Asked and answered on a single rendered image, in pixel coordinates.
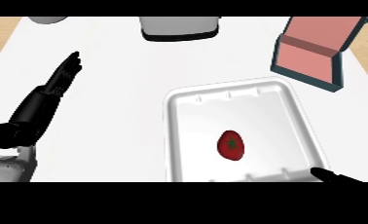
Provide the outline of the grey round container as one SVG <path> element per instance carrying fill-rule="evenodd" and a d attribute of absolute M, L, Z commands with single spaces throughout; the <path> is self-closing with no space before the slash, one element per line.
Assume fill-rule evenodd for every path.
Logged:
<path fill-rule="evenodd" d="M 38 24 L 52 24 L 62 21 L 66 17 L 28 17 Z"/>

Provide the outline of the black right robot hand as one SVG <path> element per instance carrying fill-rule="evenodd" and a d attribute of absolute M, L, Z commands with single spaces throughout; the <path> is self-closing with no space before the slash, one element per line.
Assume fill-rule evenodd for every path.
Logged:
<path fill-rule="evenodd" d="M 340 182 L 340 183 L 356 182 L 356 179 L 353 179 L 352 177 L 347 177 L 341 174 L 334 174 L 329 170 L 323 168 L 312 168 L 310 173 L 323 182 Z"/>

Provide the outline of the red tomato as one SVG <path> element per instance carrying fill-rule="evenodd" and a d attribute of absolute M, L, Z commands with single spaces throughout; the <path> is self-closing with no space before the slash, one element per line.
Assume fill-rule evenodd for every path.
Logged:
<path fill-rule="evenodd" d="M 217 141 L 217 152 L 230 161 L 238 161 L 244 155 L 244 142 L 235 131 L 224 131 Z"/>

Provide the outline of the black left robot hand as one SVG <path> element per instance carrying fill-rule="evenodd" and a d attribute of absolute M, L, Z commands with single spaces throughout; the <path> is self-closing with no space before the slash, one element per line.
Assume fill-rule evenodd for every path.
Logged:
<path fill-rule="evenodd" d="M 71 53 L 49 81 L 26 95 L 7 123 L 0 124 L 0 148 L 29 147 L 43 136 L 63 94 L 81 70 L 78 52 Z"/>

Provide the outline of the pink cardboard box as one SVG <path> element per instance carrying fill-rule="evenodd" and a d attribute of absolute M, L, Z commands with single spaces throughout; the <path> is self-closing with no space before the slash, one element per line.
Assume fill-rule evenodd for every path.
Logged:
<path fill-rule="evenodd" d="M 341 53 L 368 17 L 291 17 L 273 51 L 270 70 L 335 92 L 343 88 Z"/>

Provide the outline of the white foam tray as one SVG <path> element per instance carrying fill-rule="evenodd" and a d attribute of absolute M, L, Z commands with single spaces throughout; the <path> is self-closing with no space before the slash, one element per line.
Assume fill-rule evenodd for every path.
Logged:
<path fill-rule="evenodd" d="M 312 182 L 328 166 L 294 91 L 272 77 L 173 90 L 164 103 L 167 179 L 176 182 Z M 224 131 L 244 142 L 230 161 Z"/>

